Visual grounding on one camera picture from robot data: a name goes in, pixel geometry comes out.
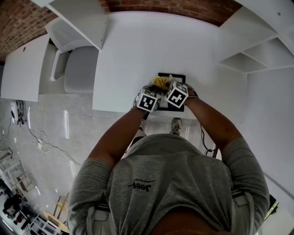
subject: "white wall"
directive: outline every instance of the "white wall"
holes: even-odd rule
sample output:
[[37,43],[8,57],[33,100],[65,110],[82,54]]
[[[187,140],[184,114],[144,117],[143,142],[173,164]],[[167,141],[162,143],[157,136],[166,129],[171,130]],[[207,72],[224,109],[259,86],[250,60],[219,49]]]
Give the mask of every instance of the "white wall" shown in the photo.
[[262,235],[289,235],[293,228],[294,218],[278,205],[277,212],[270,215],[260,229]]
[[270,193],[294,216],[294,68],[248,76],[241,132],[269,176]]

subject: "white cabinet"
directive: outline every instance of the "white cabinet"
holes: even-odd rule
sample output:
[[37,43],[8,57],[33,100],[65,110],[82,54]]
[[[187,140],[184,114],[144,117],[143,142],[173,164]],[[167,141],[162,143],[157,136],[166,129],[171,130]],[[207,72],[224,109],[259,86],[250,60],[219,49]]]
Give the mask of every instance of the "white cabinet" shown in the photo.
[[[247,4],[255,9],[250,0],[246,4],[244,2],[244,5]],[[278,3],[274,0],[264,2],[264,8],[270,8],[270,4],[275,6]],[[273,28],[264,21],[267,17],[261,19],[242,7],[219,28],[215,43],[216,62],[244,73],[294,67],[294,17],[293,22],[291,17],[286,17],[284,21],[270,21]],[[276,31],[278,23],[281,24],[278,31],[286,28],[286,33]]]
[[61,19],[101,50],[107,27],[107,17],[98,0],[32,0],[47,6]]
[[267,22],[279,34],[294,25],[292,0],[235,0]]

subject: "leg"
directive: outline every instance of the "leg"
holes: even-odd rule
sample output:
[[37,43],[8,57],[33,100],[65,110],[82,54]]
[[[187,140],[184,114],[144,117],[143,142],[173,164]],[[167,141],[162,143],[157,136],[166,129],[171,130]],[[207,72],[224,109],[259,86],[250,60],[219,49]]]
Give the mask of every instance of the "leg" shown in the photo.
[[143,130],[143,126],[144,126],[144,120],[141,122],[141,125],[140,125],[136,135],[134,136],[134,139],[133,139],[130,146],[132,146],[134,143],[138,142],[140,139],[142,139],[146,136],[146,134]]
[[183,123],[180,118],[174,118],[171,122],[171,132],[170,134],[180,135]]

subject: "sneaker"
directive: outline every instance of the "sneaker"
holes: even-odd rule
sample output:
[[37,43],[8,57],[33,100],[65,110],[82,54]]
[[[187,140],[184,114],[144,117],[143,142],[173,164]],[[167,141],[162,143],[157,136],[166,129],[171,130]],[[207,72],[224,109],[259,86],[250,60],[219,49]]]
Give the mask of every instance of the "sneaker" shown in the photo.
[[171,134],[180,135],[183,123],[180,118],[174,118],[171,122]]
[[145,120],[143,119],[142,122],[141,122],[141,125],[140,125],[140,127],[139,127],[139,129],[140,129],[141,131],[144,131],[144,122],[145,122]]

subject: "gray t-shirt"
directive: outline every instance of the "gray t-shirt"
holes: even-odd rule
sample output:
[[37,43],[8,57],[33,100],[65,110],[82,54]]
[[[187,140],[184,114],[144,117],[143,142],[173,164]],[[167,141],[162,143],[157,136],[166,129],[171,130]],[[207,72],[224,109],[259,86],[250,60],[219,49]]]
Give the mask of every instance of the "gray t-shirt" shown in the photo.
[[[235,190],[248,197],[235,202]],[[240,207],[248,198],[251,206]],[[149,234],[176,207],[195,210],[217,231],[249,234],[261,226],[269,207],[263,172],[244,139],[230,144],[220,161],[171,134],[144,137],[112,171],[87,159],[70,194],[71,234],[89,233],[88,210],[104,200],[117,234],[124,235]],[[94,229],[92,234],[99,233]]]

